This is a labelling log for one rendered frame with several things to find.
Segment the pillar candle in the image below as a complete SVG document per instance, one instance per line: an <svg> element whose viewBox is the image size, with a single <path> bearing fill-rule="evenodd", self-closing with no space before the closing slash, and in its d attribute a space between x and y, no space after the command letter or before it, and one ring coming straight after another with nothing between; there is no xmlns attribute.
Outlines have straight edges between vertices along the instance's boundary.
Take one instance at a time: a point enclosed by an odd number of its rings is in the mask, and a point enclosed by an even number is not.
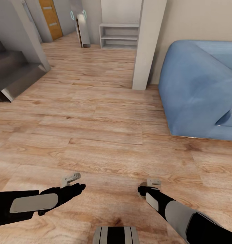
<svg viewBox="0 0 232 244"><path fill-rule="evenodd" d="M139 185L139 187L140 187L140 186L147 186L147 182L143 182L143 183L141 183L141 184ZM141 199L146 200L146 196L141 196L141 195L140 195L140 192L138 192L138 189L137 189L137 194L138 194L138 196L139 196Z"/></svg>

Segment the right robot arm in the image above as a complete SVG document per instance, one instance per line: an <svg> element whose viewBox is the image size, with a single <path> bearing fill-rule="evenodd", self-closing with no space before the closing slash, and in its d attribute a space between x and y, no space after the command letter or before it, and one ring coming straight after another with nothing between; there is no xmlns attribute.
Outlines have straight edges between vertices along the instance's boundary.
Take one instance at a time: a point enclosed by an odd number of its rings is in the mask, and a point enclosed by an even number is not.
<svg viewBox="0 0 232 244"><path fill-rule="evenodd" d="M153 188L161 185L156 179L147 179L147 186L138 187L152 206L186 241L186 244L232 244L232 232L207 214L183 205Z"/></svg>

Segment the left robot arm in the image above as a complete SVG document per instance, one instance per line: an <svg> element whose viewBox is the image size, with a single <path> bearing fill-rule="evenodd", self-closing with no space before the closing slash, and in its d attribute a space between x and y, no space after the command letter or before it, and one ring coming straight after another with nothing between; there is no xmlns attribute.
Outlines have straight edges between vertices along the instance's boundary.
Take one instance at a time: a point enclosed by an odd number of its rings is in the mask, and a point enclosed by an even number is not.
<svg viewBox="0 0 232 244"><path fill-rule="evenodd" d="M39 190L0 192L0 226L31 219L37 211L42 216L68 202L85 189L85 184L70 184L80 178L80 173L71 174L62 179L62 188L52 187L40 194Z"/></svg>

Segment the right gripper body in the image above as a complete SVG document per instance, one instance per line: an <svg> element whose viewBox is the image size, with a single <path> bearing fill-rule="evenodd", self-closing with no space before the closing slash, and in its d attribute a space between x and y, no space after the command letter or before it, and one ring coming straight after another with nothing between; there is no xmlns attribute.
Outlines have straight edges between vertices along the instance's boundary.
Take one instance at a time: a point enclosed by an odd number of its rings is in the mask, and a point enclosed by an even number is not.
<svg viewBox="0 0 232 244"><path fill-rule="evenodd" d="M140 187L140 195L141 195L141 196L146 196L147 190L148 190L149 188L150 188L150 187L141 186L141 187Z"/></svg>

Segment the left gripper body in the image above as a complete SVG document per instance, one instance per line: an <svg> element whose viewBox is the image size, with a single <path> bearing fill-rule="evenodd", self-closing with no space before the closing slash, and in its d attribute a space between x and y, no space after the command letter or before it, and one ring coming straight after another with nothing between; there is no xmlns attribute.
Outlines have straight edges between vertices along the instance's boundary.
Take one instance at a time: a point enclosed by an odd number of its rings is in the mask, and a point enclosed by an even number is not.
<svg viewBox="0 0 232 244"><path fill-rule="evenodd" d="M75 197L75 196L77 196L77 195L82 193L79 183L74 184L72 186L67 186L67 187L64 187L64 188L67 190L67 192L69 194L68 199L66 200L66 202L68 202L73 197Z"/></svg>

